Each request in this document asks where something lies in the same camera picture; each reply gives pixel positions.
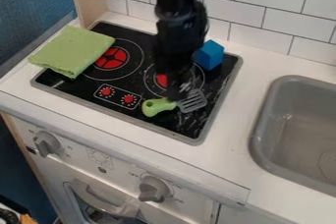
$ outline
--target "green spatula handle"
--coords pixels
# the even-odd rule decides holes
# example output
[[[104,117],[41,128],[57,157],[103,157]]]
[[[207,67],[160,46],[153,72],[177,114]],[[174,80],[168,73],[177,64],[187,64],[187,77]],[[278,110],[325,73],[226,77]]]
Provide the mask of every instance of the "green spatula handle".
[[[142,104],[142,113],[146,116],[146,117],[153,117],[155,116],[157,113],[160,113],[162,111],[166,111],[166,110],[173,110],[175,109],[177,106],[176,102],[172,102],[170,100],[168,100],[167,98],[160,98],[160,99],[149,99],[146,100],[143,104]]]

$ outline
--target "gray sink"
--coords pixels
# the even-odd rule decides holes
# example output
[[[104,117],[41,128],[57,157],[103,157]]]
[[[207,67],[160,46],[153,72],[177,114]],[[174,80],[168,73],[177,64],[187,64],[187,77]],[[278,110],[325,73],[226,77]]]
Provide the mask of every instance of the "gray sink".
[[[336,85],[299,76],[276,80],[250,152],[264,170],[336,196]]]

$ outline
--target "green cloth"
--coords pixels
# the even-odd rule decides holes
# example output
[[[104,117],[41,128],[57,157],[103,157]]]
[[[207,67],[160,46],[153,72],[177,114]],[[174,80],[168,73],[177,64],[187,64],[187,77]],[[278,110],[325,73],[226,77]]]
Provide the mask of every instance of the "green cloth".
[[[114,41],[110,36],[67,26],[59,36],[32,55],[29,61],[75,79],[103,55]]]

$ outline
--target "control knob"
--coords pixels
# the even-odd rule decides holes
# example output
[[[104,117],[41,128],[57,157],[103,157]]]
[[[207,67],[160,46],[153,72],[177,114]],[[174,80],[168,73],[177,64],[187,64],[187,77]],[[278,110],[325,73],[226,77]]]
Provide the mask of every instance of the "control knob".
[[[163,202],[171,195],[172,193],[168,186],[155,177],[146,176],[140,183],[140,201]]]
[[[33,141],[42,157],[48,154],[60,154],[62,150],[61,143],[53,135],[44,131],[38,132]]]

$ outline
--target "cabinet door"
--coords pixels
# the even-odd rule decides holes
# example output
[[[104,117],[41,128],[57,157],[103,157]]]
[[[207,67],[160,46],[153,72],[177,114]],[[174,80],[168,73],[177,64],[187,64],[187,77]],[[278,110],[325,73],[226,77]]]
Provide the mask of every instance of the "cabinet door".
[[[217,224],[285,224],[247,208],[235,209],[221,205]]]

